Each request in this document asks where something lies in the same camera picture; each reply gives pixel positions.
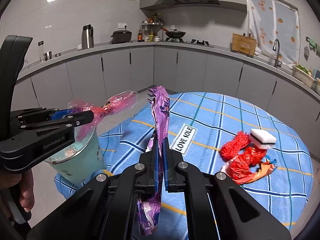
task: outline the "floor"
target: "floor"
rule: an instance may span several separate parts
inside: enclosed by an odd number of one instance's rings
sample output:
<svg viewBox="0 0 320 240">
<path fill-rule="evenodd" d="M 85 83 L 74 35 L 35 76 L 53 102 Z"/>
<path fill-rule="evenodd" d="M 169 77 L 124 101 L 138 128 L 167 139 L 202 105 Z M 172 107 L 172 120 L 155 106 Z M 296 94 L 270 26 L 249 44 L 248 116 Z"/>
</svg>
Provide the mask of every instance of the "floor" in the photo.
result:
<svg viewBox="0 0 320 240">
<path fill-rule="evenodd" d="M 97 127 L 97 134 L 100 135 L 123 122 L 129 117 L 132 117 L 146 104 L 148 104 L 147 91 L 141 92 L 138 95 L 137 104 L 123 112 L 115 115 L 108 116 Z M 303 210 L 296 225 L 291 230 L 292 239 L 303 229 L 310 217 L 312 216 L 315 208 L 320 202 L 320 163 L 312 159 L 314 170 L 314 181 L 312 193 L 310 195 L 308 204 Z M 32 169 L 34 176 L 34 192 L 36 203 L 32 209 L 32 218 L 29 221 L 30 226 L 36 225 L 39 221 L 45 218 L 49 213 L 61 205 L 65 198 L 57 191 L 53 178 L 56 171 L 48 164 L 42 162 Z"/>
</svg>

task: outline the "window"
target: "window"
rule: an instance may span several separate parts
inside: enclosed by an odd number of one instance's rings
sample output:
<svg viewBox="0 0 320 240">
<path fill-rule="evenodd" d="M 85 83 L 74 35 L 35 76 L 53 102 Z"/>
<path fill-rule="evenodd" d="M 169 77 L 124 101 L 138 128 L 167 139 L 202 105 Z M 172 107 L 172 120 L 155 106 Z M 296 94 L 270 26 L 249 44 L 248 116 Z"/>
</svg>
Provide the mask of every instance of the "window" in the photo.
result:
<svg viewBox="0 0 320 240">
<path fill-rule="evenodd" d="M 277 0 L 248 0 L 249 32 L 261 54 L 276 59 L 275 39 L 280 42 L 279 59 L 292 66 L 299 61 L 300 27 L 297 10 Z"/>
</svg>

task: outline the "tablecloth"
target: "tablecloth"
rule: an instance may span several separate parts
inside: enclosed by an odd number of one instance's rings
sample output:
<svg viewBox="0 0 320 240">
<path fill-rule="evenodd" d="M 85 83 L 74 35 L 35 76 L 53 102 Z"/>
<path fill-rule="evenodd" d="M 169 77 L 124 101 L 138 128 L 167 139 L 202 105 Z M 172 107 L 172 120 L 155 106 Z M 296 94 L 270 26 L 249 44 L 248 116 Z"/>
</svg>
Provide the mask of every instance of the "tablecloth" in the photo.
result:
<svg viewBox="0 0 320 240">
<path fill-rule="evenodd" d="M 214 174 L 224 162 L 219 149 L 232 140 L 238 131 L 251 128 L 267 130 L 277 138 L 268 158 L 277 160 L 277 169 L 270 175 L 246 184 L 243 188 L 289 230 L 305 207 L 312 188 L 313 171 L 310 154 L 298 134 L 259 107 L 237 98 L 204 92 L 170 95 L 168 139 L 171 147 L 186 126 L 196 129 L 184 152 L 184 160 L 202 172 Z M 154 130 L 151 106 L 133 118 L 99 136 L 108 175 L 119 174 L 137 163 L 145 152 Z M 87 178 L 87 183 L 95 174 Z M 69 198 L 81 185 L 73 185 L 60 174 L 55 177 L 57 189 Z M 134 227 L 133 239 L 142 239 Z M 157 232 L 150 239 L 187 239 L 187 219 L 183 193 L 162 192 L 162 209 Z"/>
</svg>

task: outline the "faucet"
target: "faucet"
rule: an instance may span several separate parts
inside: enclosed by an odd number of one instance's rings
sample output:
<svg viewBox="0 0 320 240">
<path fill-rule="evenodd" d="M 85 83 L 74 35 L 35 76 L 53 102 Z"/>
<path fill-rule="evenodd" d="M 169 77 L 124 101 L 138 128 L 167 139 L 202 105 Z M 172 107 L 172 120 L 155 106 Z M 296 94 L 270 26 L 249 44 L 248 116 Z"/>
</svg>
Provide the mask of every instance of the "faucet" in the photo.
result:
<svg viewBox="0 0 320 240">
<path fill-rule="evenodd" d="M 278 64 L 279 64 L 279 52 L 280 52 L 280 42 L 278 39 L 275 40 L 275 44 L 273 45 L 273 51 L 276 51 L 276 48 L 278 48 L 277 51 L 277 58 L 276 58 L 276 64 L 275 64 L 275 68 L 278 68 Z"/>
</svg>

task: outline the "wooden cutting board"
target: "wooden cutting board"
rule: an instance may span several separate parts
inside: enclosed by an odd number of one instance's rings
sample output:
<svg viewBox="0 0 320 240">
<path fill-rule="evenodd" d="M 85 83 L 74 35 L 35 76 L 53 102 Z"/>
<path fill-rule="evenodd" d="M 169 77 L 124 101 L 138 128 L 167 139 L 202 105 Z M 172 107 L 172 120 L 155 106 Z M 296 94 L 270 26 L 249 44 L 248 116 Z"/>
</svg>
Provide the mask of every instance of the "wooden cutting board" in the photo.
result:
<svg viewBox="0 0 320 240">
<path fill-rule="evenodd" d="M 236 33 L 232 34 L 232 50 L 254 56 L 257 40 Z"/>
</svg>

